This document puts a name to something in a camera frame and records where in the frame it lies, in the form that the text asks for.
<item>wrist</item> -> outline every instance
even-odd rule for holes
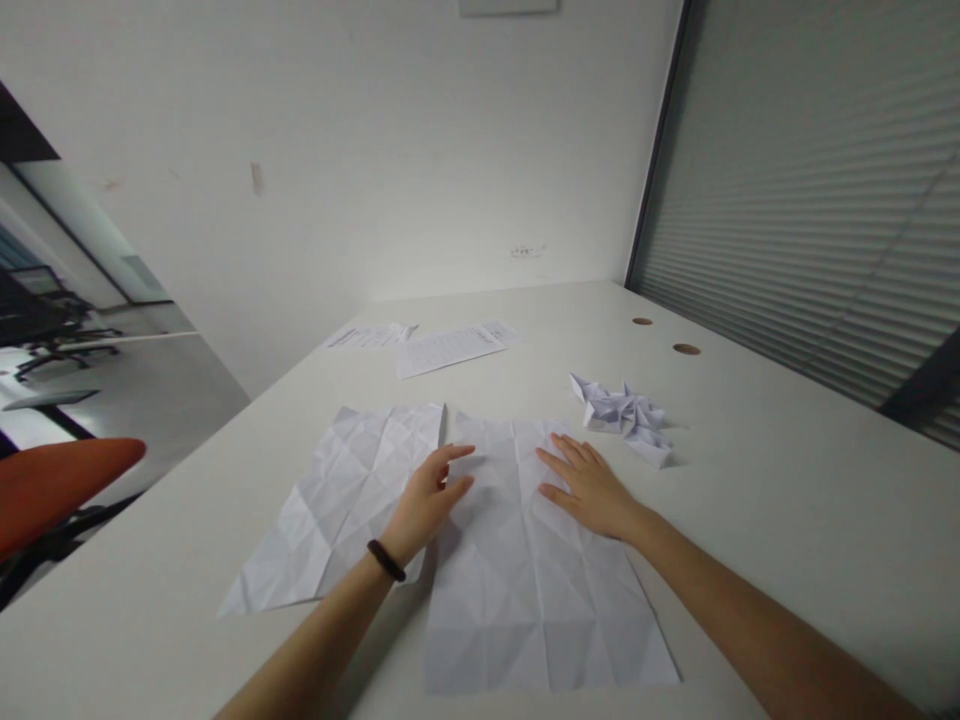
[[[630,509],[629,515],[627,529],[621,540],[641,555],[646,555],[650,544],[654,542],[657,528],[666,520],[655,510],[640,503]]]
[[[405,568],[413,560],[420,548],[412,546],[400,533],[392,532],[390,528],[384,530],[379,538],[380,545],[387,551],[387,555],[401,568]]]

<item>finger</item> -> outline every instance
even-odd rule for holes
[[[588,453],[586,448],[583,447],[583,443],[577,442],[569,435],[564,435],[563,439],[567,442],[567,445],[569,445],[574,450],[574,452],[580,455],[581,459],[583,459],[584,462],[591,461],[592,458],[590,457],[590,453]]]
[[[441,468],[451,460],[465,457],[476,449],[475,445],[444,445],[442,448],[438,448],[430,453],[427,459],[423,461],[421,467],[433,473],[439,473]]]
[[[543,483],[543,485],[537,489],[547,500],[565,510],[569,515],[576,517],[574,513],[577,510],[578,501],[573,495],[565,493],[556,485],[550,485],[548,483]]]
[[[567,465],[563,460],[558,458],[552,453],[548,453],[543,448],[537,448],[537,457],[540,458],[548,468],[553,470],[557,475],[562,477],[567,483],[570,483],[570,479],[573,477],[573,468]]]
[[[563,456],[567,461],[576,467],[581,467],[583,465],[583,455],[577,451],[572,443],[567,440],[565,437],[560,437],[556,433],[550,434],[550,439],[553,440],[553,444],[556,446],[557,450],[563,453]]]
[[[447,487],[440,491],[447,512],[453,509],[453,506],[460,502],[460,499],[467,494],[467,490],[473,487],[473,476],[464,475],[455,483],[447,483]]]
[[[593,458],[593,461],[597,463],[597,465],[604,468],[605,470],[610,469],[610,466],[607,465],[607,461],[603,459],[603,455],[598,453],[597,449],[593,445],[591,445],[590,443],[584,443],[583,447],[588,453],[590,453],[590,457]]]

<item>floor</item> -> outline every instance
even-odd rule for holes
[[[172,303],[128,308],[103,320],[127,336],[193,330]],[[14,380],[13,372],[26,353],[0,352],[0,406],[48,392],[98,389],[99,395],[66,412],[98,437],[135,437],[147,443],[143,461],[97,496],[97,504],[149,488],[249,402],[199,335],[117,347],[119,355],[91,356],[88,370],[74,363],[51,363],[23,384]],[[21,449],[71,439],[33,410],[0,412],[0,430]]]

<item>forearm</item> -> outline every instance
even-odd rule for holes
[[[393,585],[367,554],[217,715],[305,717],[333,691]]]
[[[775,719],[922,715],[853,657],[647,508],[627,542],[667,581]]]

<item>desk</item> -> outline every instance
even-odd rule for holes
[[[382,303],[352,323],[420,323],[419,335],[491,318],[524,341],[402,382],[389,351],[303,360],[0,615],[0,717],[210,716],[313,607],[214,616],[341,405],[558,418],[582,439],[569,371],[608,387],[624,378],[677,426],[676,461],[660,471],[590,434],[635,495],[913,700],[955,692],[960,455],[611,283]],[[338,703],[363,718],[763,717],[632,560],[682,685],[426,697],[420,583],[388,599]]]

